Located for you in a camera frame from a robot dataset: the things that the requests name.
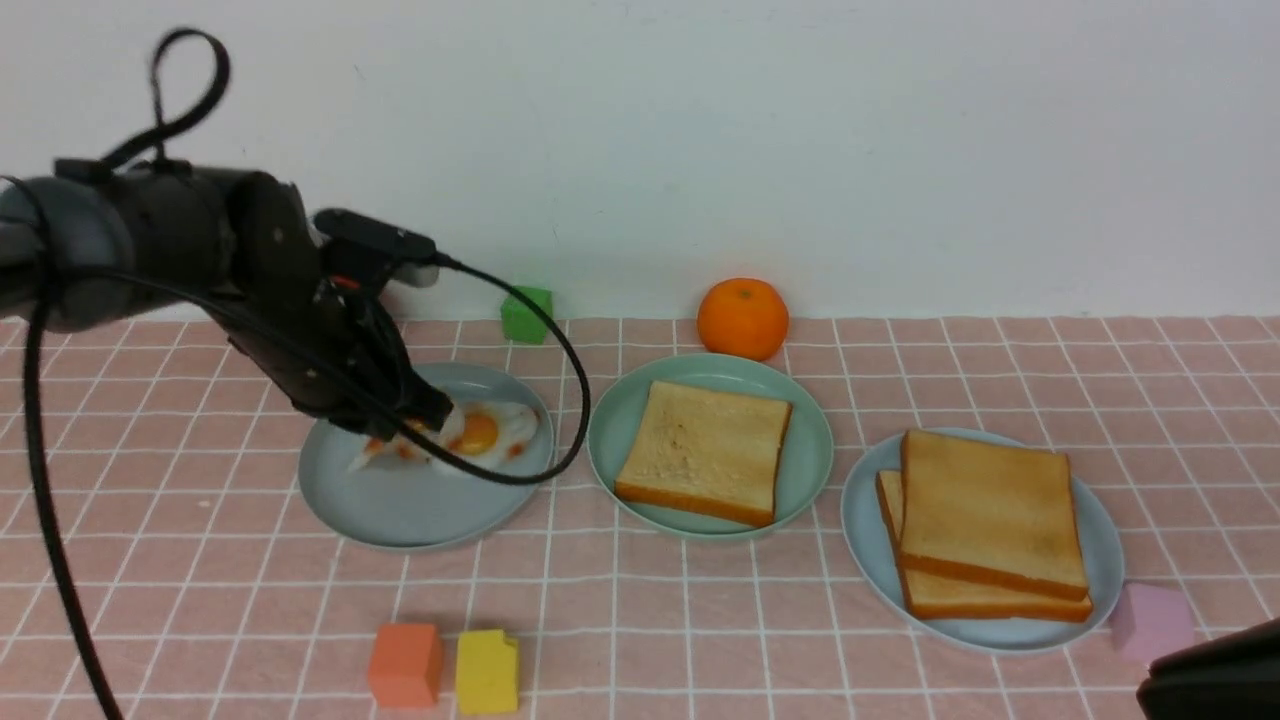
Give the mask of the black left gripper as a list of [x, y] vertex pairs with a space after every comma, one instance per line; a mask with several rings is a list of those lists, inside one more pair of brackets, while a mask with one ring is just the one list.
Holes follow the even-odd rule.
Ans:
[[439, 433], [454, 411], [412, 369], [381, 295], [343, 292], [323, 270], [246, 270], [207, 296], [232, 346], [305, 415], [388, 441]]

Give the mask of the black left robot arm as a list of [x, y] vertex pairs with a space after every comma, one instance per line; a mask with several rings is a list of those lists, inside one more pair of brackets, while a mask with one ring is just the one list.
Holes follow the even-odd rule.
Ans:
[[3, 318], [90, 331], [175, 302], [219, 304], [212, 319], [294, 410], [387, 439], [397, 425], [360, 389], [424, 429], [453, 411], [412, 368], [381, 292], [417, 284], [426, 236], [346, 209], [308, 217], [298, 190], [260, 170], [150, 167], [113, 177], [45, 176], [3, 191]]

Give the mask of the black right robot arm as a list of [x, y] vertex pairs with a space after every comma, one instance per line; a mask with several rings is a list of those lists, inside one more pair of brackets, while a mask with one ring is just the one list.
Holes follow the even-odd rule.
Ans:
[[1277, 719], [1279, 620], [1156, 660], [1135, 698], [1147, 719]]

